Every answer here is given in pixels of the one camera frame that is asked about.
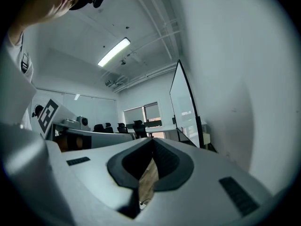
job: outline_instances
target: ceiling light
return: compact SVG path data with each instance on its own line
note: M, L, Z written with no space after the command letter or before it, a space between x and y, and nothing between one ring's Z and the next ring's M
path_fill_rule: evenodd
M106 63L108 63L115 55L117 55L121 50L130 45L130 40L124 38L119 44L117 44L114 48L111 49L109 53L101 61L99 61L98 65L103 67Z
M77 100L79 98L80 94L76 94L74 100Z

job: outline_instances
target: office chair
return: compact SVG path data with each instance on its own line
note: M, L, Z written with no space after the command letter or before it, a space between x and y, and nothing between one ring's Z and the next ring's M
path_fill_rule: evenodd
M139 137L141 138L146 138L147 134L145 131L145 126L143 125L142 121L134 121L135 125L133 125L133 129L136 133L136 138L138 139Z
M98 124L94 126L94 131L93 132L102 132L105 133L105 128L103 128L102 124Z
M124 123L118 123L117 130L119 131L119 133L128 134L127 127Z
M105 133L114 133L113 128L111 127L111 123L105 124Z

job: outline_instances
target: floor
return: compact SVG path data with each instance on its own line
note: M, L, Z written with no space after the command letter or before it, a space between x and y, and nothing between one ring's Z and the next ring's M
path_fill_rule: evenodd
M152 159L139 181L139 201L147 205L154 196L154 184L158 181L158 170Z

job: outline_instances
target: white t-shirt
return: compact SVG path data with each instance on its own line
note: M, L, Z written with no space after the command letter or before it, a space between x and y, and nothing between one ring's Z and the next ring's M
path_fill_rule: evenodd
M31 83L32 75L33 75L33 65L32 65L32 60L31 60L29 54L24 49L23 34L21 35L20 40L18 41L18 43L16 45L14 45L11 42L9 36L6 35L2 45L4 48L7 49L9 55L11 56L12 60L14 61L15 65L17 66L17 68L19 70L21 70L22 61L26 63L27 71L23 74L27 78L27 80ZM26 109L21 123L23 124L25 129L32 130L28 109Z

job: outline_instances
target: ceiling pipe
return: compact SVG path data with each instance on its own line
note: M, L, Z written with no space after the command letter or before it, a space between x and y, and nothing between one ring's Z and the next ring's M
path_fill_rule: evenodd
M142 0L138 0L138 1L140 2L140 4L142 5L142 7L144 8L144 10L146 11L146 13L148 14L148 16L150 17L152 23L154 24L154 26L155 26L155 28L156 28L158 34L159 34L159 36L161 37L161 36L162 36L162 33L161 33L160 29L158 28L158 26L157 26L157 24L156 24L154 18L152 17L151 12L149 11L149 9L146 7L145 3L144 3ZM168 53L168 56L169 56L170 60L172 60L173 58L172 58L172 56L171 56L171 54L170 54L170 51L169 51L169 49L168 49L168 47L167 47L165 41L162 40L162 42L163 42L163 45L164 45L164 47L165 47L165 49L166 49L166 51L167 51L167 53Z
M118 83L121 83L122 81L126 80L127 77L124 77L123 79L119 80Z
M137 85L137 84L139 84L141 82L144 82L146 80L154 78L154 77L156 77L158 75L161 75L161 74L170 72L172 70L175 70L176 69L176 65L177 65L177 62L174 62L174 63L171 63L171 64L166 65L164 67L161 67L161 68L159 68L157 70L149 72L149 73L147 73L147 74L145 74L143 76L139 76L139 77L133 78L128 84L126 84L124 86L117 87L116 89L114 89L113 92L118 93L118 92L120 92L120 91L122 91L124 89L128 89L128 88L130 88L130 87L132 87L134 85Z
M135 53L137 50L139 50L139 49L141 49L141 48L144 48L145 46L150 45L150 44L152 44L152 43L154 43L154 42L157 42L158 40L161 40L161 39L163 39L163 38L166 38L166 37L168 37L168 36L171 36L171 35L174 35L174 34L180 33L180 32L181 32L181 30L177 30L177 31L171 32L171 33L169 33L169 34L167 34L167 35L161 36L160 38L157 38L157 39L155 39L155 40L152 40L152 41L150 41L150 42L148 42L148 43L146 43L146 44L143 44L143 45L140 46L139 48L135 49L133 52L129 53L127 56L132 55L132 53Z
M124 81L126 79L125 75L121 75L117 80L116 83Z
M173 23L176 23L176 22L178 22L178 19L177 19L177 18L175 18L175 19L173 19L173 20L170 20L170 21L166 22L166 24L164 24L163 26L167 26L168 24L173 24Z
M173 67L173 68L169 68L169 69L163 70L163 71L161 71L161 72L159 72L157 74L146 76L145 78L142 78L142 79L140 79L140 80L138 80L136 82L131 83L130 85L126 85L125 87L123 87L123 88L119 89L118 91L116 91L116 93L121 92L122 90L128 89L130 87L133 87L133 86L135 86L137 84L140 84L140 83L142 83L144 81L147 81L149 79L152 79L152 78L154 78L156 76L159 76L159 75L165 74L167 72L173 71L175 69L176 69L176 66Z
M165 30L165 33L167 34L167 33L172 32L173 29L172 29L172 27L171 27L171 24L170 24L169 26L167 26L167 23L166 23L166 21L165 21L165 18L164 18L164 16L163 16L163 14L162 14L162 12L161 12L161 10L160 10L160 8L159 8L157 2L156 2L155 0L151 0L151 2L152 2L152 4L153 4L153 6L155 7L155 10L156 10L157 13L159 14L159 17L161 18L161 21L162 21L162 23L163 23L163 28L164 28L164 30ZM178 46L177 46L177 44L176 44L175 37L173 37L173 41L172 41L172 38L169 36L169 37L168 37L168 40L169 40L170 45L173 46L173 49L174 49L174 50L177 50L177 51L174 51L174 52L176 53L176 55L178 55L178 54L179 54L179 51L178 51Z

